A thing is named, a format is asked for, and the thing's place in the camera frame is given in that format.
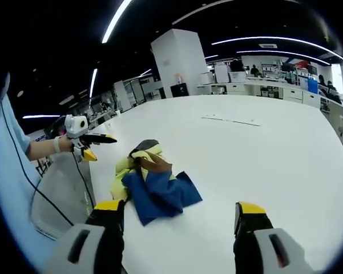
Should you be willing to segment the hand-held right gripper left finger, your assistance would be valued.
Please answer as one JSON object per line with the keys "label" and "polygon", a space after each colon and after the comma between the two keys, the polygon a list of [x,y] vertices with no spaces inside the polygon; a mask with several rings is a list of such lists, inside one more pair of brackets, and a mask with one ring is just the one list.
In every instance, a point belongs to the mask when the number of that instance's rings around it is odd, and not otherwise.
{"label": "hand-held right gripper left finger", "polygon": [[97,204],[85,223],[58,239],[42,273],[124,273],[124,205],[122,199]]}

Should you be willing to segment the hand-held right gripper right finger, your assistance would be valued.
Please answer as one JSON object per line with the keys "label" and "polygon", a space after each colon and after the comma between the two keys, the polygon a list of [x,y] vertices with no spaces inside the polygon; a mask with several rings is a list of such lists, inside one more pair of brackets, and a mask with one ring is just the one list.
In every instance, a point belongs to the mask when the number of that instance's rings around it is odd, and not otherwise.
{"label": "hand-held right gripper right finger", "polygon": [[235,213],[236,273],[313,273],[305,252],[288,233],[275,228],[258,205],[237,202]]}

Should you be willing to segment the person's left hand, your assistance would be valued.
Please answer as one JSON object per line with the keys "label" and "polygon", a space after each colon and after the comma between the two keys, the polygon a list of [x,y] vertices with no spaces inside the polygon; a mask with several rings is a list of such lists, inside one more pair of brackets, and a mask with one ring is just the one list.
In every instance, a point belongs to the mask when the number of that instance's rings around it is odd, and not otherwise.
{"label": "person's left hand", "polygon": [[60,152],[72,152],[73,151],[72,140],[66,136],[61,136],[58,139],[58,147],[59,147]]}

